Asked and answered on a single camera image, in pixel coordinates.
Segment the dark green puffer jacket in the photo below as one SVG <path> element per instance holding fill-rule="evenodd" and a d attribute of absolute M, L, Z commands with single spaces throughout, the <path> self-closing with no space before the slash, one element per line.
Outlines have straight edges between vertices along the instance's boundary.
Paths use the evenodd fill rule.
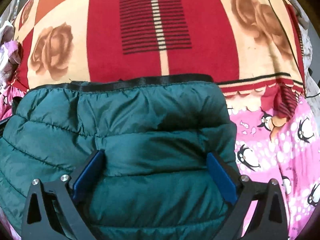
<path fill-rule="evenodd" d="M 37 87 L 1 136 L 1 208 L 20 232 L 33 179 L 57 180 L 104 150 L 104 171 L 82 206 L 103 238 L 212 239 L 229 206 L 206 157 L 236 167 L 235 137 L 207 76 Z"/>

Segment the pink penguin fleece blanket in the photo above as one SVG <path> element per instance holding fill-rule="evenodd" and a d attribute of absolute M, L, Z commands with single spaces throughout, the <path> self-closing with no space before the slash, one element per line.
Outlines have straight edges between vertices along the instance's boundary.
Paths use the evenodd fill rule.
<path fill-rule="evenodd" d="M 229 110 L 236 125 L 234 155 L 240 175 L 252 181 L 279 182 L 288 224 L 294 239 L 319 200 L 319 135 L 308 103 L 296 98 L 290 120 L 275 110 L 246 112 Z"/>

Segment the white lilac floral sheet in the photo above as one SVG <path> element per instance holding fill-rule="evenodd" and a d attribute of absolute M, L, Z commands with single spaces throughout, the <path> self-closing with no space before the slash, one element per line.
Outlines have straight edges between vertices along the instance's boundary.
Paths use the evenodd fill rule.
<path fill-rule="evenodd" d="M 1 92 L 3 92 L 21 62 L 19 43 L 14 40 L 14 26 L 5 21 L 1 27 Z"/>

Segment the red cream rose blanket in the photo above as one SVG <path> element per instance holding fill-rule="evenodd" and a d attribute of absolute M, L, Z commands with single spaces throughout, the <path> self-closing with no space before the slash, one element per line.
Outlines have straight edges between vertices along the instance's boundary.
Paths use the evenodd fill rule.
<path fill-rule="evenodd" d="M 71 81 L 206 74 L 233 108 L 293 117 L 303 93 L 287 0 L 28 0 L 14 22 L 22 91 Z"/>

